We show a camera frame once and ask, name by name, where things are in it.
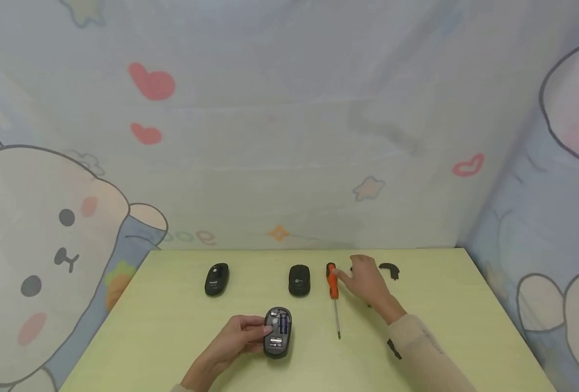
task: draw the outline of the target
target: sleeve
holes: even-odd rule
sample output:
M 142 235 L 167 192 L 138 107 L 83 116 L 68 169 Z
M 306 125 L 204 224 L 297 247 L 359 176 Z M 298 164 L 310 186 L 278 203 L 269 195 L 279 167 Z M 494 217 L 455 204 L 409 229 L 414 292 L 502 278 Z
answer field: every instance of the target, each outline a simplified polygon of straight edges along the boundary
M 194 392 L 194 391 L 190 391 L 189 389 L 185 389 L 185 388 L 181 387 L 180 384 L 176 384 L 176 385 L 174 385 L 174 387 L 172 388 L 172 390 L 170 392 Z
M 476 391 L 419 318 L 405 314 L 388 331 L 401 362 L 427 392 Z

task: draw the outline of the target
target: person's hand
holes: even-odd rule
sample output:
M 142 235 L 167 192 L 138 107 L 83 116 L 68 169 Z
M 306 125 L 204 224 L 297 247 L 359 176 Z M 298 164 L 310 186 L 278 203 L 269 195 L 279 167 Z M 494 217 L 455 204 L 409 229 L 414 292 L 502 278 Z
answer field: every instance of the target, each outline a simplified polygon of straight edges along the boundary
M 352 255 L 350 260 L 352 261 L 351 277 L 341 269 L 334 269 L 333 271 L 348 291 L 372 306 L 388 325 L 404 316 L 406 314 L 405 309 L 389 293 L 374 259 L 366 255 Z
M 263 352 L 263 338 L 272 332 L 263 317 L 235 315 L 191 365 L 181 385 L 193 391 L 208 391 L 211 384 L 239 355 Z

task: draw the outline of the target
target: orange screwdriver handle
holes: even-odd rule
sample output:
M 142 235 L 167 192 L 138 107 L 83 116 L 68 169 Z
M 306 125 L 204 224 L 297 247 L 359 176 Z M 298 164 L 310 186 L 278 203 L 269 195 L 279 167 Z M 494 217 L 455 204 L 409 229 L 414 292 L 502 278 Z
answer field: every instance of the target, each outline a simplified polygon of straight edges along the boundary
M 329 293 L 333 299 L 339 298 L 339 291 L 337 289 L 337 275 L 332 273 L 335 268 L 335 263 L 329 263 L 326 265 L 326 281 L 329 284 Z

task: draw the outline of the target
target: tabletop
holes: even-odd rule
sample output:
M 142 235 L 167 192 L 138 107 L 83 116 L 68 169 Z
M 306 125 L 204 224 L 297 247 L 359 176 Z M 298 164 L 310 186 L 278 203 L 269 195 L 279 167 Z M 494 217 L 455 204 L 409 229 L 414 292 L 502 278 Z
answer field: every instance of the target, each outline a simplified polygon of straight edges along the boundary
M 409 249 L 153 251 L 61 392 L 167 392 L 229 317 L 275 306 L 293 316 L 288 356 L 242 356 L 211 391 L 414 391 L 386 344 L 385 324 L 342 283 L 338 339 L 326 264 L 350 269 L 355 253 L 400 269 L 398 280 L 382 269 L 389 289 L 479 391 L 554 391 L 465 250 Z M 207 297 L 204 279 L 220 262 L 230 267 L 227 289 Z M 310 268 L 306 297 L 288 291 L 295 264 Z

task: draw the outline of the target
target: black plastic part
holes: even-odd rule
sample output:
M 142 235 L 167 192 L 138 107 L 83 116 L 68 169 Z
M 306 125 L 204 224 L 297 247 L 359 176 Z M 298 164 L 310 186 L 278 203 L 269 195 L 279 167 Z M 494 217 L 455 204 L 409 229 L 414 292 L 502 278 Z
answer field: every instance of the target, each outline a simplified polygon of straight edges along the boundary
M 403 359 L 402 356 L 400 356 L 400 353 L 398 351 L 396 351 L 396 348 L 394 347 L 394 342 L 392 342 L 392 339 L 389 339 L 387 341 L 387 345 L 390 347 L 390 349 L 394 352 L 394 355 L 396 355 L 396 358 L 398 359 Z
M 223 293 L 226 289 L 229 276 L 230 270 L 228 269 L 228 264 L 219 263 L 213 265 L 206 274 L 204 293 L 209 297 L 219 296 L 219 294 Z
M 311 273 L 309 267 L 297 264 L 289 270 L 289 293 L 304 297 L 311 291 Z
M 390 263 L 381 263 L 379 264 L 379 268 L 380 269 L 388 269 L 389 270 L 389 276 L 392 277 L 393 280 L 398 280 L 398 274 L 400 273 L 400 269 L 398 269 L 398 267 L 396 267 L 396 265 L 390 264 Z
M 265 356 L 281 359 L 288 354 L 293 321 L 291 313 L 284 307 L 276 306 L 267 312 L 265 325 L 271 326 L 272 332 L 264 338 L 263 353 Z

